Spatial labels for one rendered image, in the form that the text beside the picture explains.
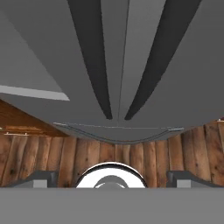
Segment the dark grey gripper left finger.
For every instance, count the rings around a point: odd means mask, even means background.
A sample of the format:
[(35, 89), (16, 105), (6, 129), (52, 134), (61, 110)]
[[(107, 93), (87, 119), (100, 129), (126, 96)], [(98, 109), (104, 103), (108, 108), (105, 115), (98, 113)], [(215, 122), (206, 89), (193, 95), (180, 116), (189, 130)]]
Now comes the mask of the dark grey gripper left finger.
[(35, 171), (25, 179), (19, 179), (7, 187), (15, 188), (56, 188), (59, 173), (57, 171)]

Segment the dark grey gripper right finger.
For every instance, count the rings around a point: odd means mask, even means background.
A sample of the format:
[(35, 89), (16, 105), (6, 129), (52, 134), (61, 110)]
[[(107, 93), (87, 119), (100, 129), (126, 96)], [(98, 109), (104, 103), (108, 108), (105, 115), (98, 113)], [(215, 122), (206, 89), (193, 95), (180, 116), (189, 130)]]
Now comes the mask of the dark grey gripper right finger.
[(168, 171), (166, 176), (166, 186), (171, 188), (222, 188), (222, 185), (216, 185), (198, 178), (189, 171)]

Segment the grey fridge bottom drawer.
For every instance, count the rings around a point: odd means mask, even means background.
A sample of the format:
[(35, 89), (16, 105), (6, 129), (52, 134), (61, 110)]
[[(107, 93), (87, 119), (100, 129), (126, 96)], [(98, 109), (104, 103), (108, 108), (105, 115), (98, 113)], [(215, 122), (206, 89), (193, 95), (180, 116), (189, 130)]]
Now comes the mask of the grey fridge bottom drawer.
[(124, 128), (94, 125), (77, 125), (55, 122), (55, 126), (73, 133), (113, 144), (137, 144), (181, 133), (184, 128)]

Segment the grey fridge door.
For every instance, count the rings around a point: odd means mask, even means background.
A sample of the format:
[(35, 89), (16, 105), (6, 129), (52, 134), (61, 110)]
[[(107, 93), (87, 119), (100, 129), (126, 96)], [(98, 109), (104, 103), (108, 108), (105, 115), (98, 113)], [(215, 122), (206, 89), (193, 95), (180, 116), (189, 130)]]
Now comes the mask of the grey fridge door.
[(224, 116), (224, 0), (202, 0), (161, 81), (132, 128), (190, 127)]
[(101, 0), (111, 120), (96, 100), (67, 0), (0, 0), (0, 9), (69, 100), (1, 93), (0, 98), (51, 125), (117, 126), (129, 6), (129, 0)]

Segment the brown wooden cupboard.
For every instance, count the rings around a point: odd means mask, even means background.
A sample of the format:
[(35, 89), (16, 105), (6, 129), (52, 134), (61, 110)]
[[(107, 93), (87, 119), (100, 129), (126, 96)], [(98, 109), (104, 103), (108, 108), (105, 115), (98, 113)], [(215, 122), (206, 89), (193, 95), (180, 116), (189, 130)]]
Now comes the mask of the brown wooden cupboard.
[(0, 132), (6, 134), (22, 134), (66, 137), (67, 134), (54, 128), (52, 125), (28, 115), (24, 111), (15, 108), (9, 103), (0, 99)]

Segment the white and black round thing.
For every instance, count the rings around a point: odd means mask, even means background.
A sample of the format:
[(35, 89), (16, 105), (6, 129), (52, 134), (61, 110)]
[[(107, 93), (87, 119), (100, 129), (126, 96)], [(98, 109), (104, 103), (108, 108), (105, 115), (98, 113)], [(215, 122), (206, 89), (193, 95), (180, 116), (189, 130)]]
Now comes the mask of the white and black round thing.
[(129, 165), (103, 162), (84, 171), (76, 188), (147, 188), (143, 176)]

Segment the grey side panel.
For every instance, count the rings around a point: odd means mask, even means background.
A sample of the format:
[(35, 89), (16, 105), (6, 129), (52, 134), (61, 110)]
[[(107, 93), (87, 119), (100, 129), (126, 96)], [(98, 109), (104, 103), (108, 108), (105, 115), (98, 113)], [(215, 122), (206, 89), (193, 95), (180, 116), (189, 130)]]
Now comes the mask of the grey side panel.
[(69, 100), (1, 9), (0, 93), (56, 101)]

